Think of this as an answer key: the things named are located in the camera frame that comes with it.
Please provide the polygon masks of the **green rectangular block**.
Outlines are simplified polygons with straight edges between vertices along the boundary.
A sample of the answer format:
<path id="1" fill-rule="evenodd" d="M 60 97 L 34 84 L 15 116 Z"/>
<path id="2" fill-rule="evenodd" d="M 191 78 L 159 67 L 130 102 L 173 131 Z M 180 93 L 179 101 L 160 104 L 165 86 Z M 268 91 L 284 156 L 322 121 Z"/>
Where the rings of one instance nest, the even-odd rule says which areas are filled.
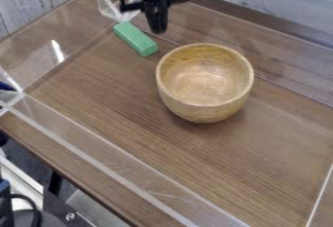
<path id="1" fill-rule="evenodd" d="M 140 56 L 145 57 L 157 51 L 157 43 L 129 21 L 114 24 L 113 32 Z"/>

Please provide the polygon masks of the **light brown wooden bowl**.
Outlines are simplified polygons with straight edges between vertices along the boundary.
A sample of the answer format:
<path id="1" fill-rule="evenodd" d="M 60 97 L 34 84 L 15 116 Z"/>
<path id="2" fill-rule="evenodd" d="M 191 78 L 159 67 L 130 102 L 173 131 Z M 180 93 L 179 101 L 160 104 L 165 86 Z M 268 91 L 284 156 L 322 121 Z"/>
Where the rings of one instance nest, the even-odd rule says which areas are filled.
<path id="1" fill-rule="evenodd" d="M 156 86 L 165 108 L 193 123 L 215 123 L 236 114 L 253 80 L 253 68 L 244 56 L 212 43 L 175 48 L 156 66 Z"/>

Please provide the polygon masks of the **black table leg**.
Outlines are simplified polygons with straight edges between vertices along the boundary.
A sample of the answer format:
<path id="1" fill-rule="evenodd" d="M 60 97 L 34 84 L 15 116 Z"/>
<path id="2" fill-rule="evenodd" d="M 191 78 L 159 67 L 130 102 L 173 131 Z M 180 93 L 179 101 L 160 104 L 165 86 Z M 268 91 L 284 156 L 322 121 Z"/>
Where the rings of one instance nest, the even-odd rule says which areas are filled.
<path id="1" fill-rule="evenodd" d="M 48 192 L 52 193 L 54 196 L 60 195 L 62 186 L 62 177 L 54 172 L 50 172 L 50 179 L 48 184 Z"/>

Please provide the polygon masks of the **clear acrylic tray enclosure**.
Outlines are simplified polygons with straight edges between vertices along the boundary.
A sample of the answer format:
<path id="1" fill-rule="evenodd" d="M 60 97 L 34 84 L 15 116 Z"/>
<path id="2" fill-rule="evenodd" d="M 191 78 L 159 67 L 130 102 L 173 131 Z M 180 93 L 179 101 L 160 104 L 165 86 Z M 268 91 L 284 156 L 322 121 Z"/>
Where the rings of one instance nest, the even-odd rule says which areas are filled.
<path id="1" fill-rule="evenodd" d="M 333 45 L 232 17 L 169 9 L 161 52 L 212 42 L 255 69 L 225 121 L 176 117 L 157 56 L 116 36 L 98 0 L 70 0 L 0 42 L 5 132 L 134 227 L 333 227 Z"/>

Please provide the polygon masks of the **grey metal base plate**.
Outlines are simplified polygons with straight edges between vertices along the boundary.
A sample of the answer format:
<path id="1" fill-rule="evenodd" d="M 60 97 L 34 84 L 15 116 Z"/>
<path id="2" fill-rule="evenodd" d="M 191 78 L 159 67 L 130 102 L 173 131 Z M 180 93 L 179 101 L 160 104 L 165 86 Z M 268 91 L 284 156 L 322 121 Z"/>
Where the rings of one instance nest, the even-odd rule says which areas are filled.
<path id="1" fill-rule="evenodd" d="M 54 215 L 66 227 L 129 227 L 80 190 L 76 190 L 65 201 L 45 191 L 42 209 Z"/>

